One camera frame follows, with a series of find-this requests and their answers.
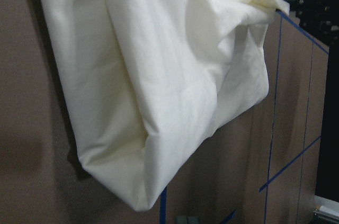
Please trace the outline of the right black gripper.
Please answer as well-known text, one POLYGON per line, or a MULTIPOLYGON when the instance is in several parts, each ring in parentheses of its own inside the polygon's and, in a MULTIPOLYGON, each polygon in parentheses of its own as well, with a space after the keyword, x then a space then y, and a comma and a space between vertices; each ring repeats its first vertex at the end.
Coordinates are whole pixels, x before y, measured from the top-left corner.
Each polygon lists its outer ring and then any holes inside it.
POLYGON ((338 45, 338 0, 287 0, 299 26, 332 47, 338 45))

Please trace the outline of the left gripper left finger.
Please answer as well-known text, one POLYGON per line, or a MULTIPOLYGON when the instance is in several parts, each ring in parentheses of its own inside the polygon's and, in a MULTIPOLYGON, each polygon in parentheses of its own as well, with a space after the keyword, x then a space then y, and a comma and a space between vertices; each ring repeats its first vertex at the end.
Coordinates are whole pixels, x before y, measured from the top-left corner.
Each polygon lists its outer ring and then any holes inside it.
POLYGON ((177 216, 176 217, 176 224, 188 224, 187 216, 177 216))

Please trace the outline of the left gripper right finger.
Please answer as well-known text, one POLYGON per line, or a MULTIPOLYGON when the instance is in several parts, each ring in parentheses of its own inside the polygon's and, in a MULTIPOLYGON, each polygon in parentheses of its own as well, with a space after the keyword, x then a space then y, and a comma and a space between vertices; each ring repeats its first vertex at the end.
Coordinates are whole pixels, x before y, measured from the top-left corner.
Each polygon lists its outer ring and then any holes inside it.
POLYGON ((199 224, 199 217, 188 216, 188 224, 199 224))

